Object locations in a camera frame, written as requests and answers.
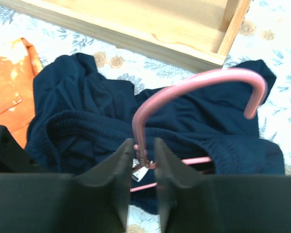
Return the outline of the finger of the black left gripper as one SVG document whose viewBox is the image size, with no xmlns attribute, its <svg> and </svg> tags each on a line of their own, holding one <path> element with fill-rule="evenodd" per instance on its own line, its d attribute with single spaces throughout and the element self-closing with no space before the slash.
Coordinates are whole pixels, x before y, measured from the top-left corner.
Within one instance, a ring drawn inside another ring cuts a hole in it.
<svg viewBox="0 0 291 233">
<path fill-rule="evenodd" d="M 50 173 L 15 141 L 7 127 L 0 125 L 0 173 Z"/>
</svg>

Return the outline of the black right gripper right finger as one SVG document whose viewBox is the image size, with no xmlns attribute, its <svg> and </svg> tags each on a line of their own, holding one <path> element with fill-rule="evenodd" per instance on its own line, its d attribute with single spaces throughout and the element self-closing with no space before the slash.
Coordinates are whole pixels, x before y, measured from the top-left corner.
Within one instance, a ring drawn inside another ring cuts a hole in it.
<svg viewBox="0 0 291 233">
<path fill-rule="evenodd" d="M 155 139 L 164 233 L 291 233 L 291 176 L 203 175 Z"/>
</svg>

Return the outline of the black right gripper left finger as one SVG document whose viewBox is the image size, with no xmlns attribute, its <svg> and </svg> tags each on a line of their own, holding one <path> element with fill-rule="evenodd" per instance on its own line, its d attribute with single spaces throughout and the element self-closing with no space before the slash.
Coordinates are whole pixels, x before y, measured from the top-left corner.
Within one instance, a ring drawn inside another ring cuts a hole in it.
<svg viewBox="0 0 291 233">
<path fill-rule="evenodd" d="M 73 176 L 0 173 L 0 233 L 123 233 L 133 140 Z"/>
</svg>

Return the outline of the navy blue shorts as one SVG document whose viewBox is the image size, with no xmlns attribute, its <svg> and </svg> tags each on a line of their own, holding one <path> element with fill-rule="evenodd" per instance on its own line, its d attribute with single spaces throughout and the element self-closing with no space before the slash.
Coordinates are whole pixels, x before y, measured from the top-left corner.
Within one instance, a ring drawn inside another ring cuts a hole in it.
<svg viewBox="0 0 291 233">
<path fill-rule="evenodd" d="M 35 117 L 25 151 L 53 172 L 79 175 L 133 137 L 132 118 L 156 90 L 134 93 L 129 81 L 106 79 L 89 55 L 58 57 L 33 81 Z M 279 146 L 259 137 L 244 109 L 252 86 L 228 82 L 200 88 L 156 111 L 145 126 L 148 159 L 161 138 L 180 159 L 210 157 L 208 174 L 284 174 Z"/>
</svg>

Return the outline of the pink wire hanger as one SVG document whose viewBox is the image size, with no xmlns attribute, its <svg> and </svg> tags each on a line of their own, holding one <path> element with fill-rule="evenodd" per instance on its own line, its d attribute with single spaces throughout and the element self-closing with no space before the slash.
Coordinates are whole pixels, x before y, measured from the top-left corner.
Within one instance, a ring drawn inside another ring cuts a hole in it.
<svg viewBox="0 0 291 233">
<path fill-rule="evenodd" d="M 259 139 L 258 106 L 267 83 L 245 68 L 205 71 L 160 89 L 145 100 L 132 119 L 136 159 L 153 171 L 154 180 L 133 181 L 131 192 L 156 185 L 154 142 L 160 138 L 178 159 L 219 175 L 264 174 L 265 143 Z"/>
</svg>

